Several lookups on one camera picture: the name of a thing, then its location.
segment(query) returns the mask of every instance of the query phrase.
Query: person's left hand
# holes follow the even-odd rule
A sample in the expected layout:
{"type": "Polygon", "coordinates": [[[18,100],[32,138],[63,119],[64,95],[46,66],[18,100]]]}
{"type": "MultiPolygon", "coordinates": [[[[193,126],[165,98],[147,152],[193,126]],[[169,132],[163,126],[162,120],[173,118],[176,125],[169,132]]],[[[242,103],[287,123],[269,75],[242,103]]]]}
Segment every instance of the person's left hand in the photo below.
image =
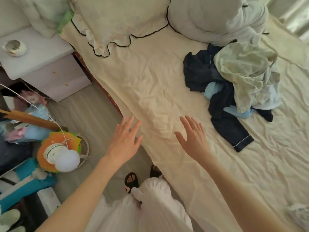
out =
{"type": "Polygon", "coordinates": [[[114,136],[105,155],[119,168],[135,155],[137,149],[141,145],[143,136],[138,137],[134,142],[141,121],[137,121],[130,130],[133,120],[134,117],[131,116],[126,122],[126,117],[123,117],[121,124],[116,127],[114,136]]]}

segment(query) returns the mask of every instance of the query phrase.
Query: white ball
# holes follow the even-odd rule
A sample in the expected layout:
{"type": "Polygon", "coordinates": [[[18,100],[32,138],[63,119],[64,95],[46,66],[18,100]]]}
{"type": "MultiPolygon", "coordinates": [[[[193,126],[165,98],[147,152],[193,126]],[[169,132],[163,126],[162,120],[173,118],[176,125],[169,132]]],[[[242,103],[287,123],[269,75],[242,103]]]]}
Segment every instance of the white ball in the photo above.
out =
{"type": "Polygon", "coordinates": [[[73,171],[80,162],[79,154],[74,150],[63,150],[56,159],[55,167],[61,172],[73,171]]]}

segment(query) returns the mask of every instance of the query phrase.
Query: white nightstand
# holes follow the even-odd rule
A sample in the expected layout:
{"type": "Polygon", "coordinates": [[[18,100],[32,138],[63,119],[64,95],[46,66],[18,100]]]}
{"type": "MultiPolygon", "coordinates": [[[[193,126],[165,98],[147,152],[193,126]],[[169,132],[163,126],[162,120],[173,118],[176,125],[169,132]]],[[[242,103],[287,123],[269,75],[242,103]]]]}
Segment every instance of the white nightstand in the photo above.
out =
{"type": "Polygon", "coordinates": [[[28,48],[18,58],[0,48],[0,62],[10,79],[21,78],[57,102],[91,84],[72,56],[73,48],[59,35],[44,38],[29,27],[0,38],[0,46],[9,40],[28,48]]]}

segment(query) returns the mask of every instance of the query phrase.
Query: gray wood floor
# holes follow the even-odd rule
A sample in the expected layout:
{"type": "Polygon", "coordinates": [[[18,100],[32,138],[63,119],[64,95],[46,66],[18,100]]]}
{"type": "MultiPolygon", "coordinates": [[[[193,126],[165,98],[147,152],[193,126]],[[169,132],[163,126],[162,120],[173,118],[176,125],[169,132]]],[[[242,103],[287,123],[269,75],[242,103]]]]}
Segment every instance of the gray wood floor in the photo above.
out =
{"type": "MultiPolygon", "coordinates": [[[[48,101],[47,107],[52,117],[60,125],[67,126],[69,131],[83,136],[90,146],[89,160],[80,168],[69,173],[57,174],[59,182],[54,186],[54,190],[62,203],[80,186],[99,159],[105,155],[114,129],[122,117],[94,82],[60,101],[60,104],[48,101]]],[[[103,192],[106,201],[109,203],[121,199],[126,194],[124,178],[129,172],[135,172],[141,184],[149,177],[151,165],[150,157],[141,146],[136,155],[125,163],[107,184],[103,192]]],[[[181,202],[176,192],[172,188],[171,190],[173,197],[181,202]]],[[[202,231],[194,220],[192,224],[194,231],[202,231]]]]}

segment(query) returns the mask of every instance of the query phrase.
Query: white pants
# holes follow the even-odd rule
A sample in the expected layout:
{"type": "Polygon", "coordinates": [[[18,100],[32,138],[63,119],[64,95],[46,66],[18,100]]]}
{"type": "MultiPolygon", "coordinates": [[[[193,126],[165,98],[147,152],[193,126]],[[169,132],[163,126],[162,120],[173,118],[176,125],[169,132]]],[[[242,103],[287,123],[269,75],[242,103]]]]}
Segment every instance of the white pants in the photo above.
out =
{"type": "Polygon", "coordinates": [[[173,199],[168,183],[149,178],[123,199],[99,201],[85,232],[170,231],[191,232],[191,219],[182,204],[173,199]]]}

